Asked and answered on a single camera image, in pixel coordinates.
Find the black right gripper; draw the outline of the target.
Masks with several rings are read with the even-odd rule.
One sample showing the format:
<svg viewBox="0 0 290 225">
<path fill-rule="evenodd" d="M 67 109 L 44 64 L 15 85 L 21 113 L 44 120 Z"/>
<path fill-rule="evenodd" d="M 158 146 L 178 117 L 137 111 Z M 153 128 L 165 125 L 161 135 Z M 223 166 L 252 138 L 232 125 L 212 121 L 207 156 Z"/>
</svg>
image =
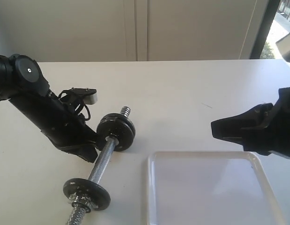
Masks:
<svg viewBox="0 0 290 225">
<path fill-rule="evenodd" d="M 290 159 L 290 87 L 280 88 L 278 94 L 274 105 L 259 104 L 239 115 L 211 122 L 212 136 L 243 145 L 244 151 Z"/>
</svg>

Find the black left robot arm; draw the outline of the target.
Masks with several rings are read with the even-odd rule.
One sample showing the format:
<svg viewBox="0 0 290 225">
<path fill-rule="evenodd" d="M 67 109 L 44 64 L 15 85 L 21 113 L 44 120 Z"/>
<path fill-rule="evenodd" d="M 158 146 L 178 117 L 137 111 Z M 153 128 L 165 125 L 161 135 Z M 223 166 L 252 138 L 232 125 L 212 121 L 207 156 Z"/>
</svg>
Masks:
<svg viewBox="0 0 290 225">
<path fill-rule="evenodd" d="M 70 88 L 56 95 L 38 63 L 26 55 L 0 55 L 0 101 L 9 101 L 62 152 L 95 162 L 97 133 L 86 122 L 97 90 Z"/>
</svg>

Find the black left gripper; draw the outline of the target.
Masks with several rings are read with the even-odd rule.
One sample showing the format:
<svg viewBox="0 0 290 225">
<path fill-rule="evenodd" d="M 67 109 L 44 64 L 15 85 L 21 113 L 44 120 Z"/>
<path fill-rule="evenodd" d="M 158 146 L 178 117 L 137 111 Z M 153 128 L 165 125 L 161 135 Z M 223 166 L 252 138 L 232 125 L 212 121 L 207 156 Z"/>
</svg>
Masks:
<svg viewBox="0 0 290 225">
<path fill-rule="evenodd" d="M 57 149 L 94 163 L 97 134 L 86 124 L 89 119 L 82 98 L 48 98 L 40 113 L 40 130 Z"/>
</svg>

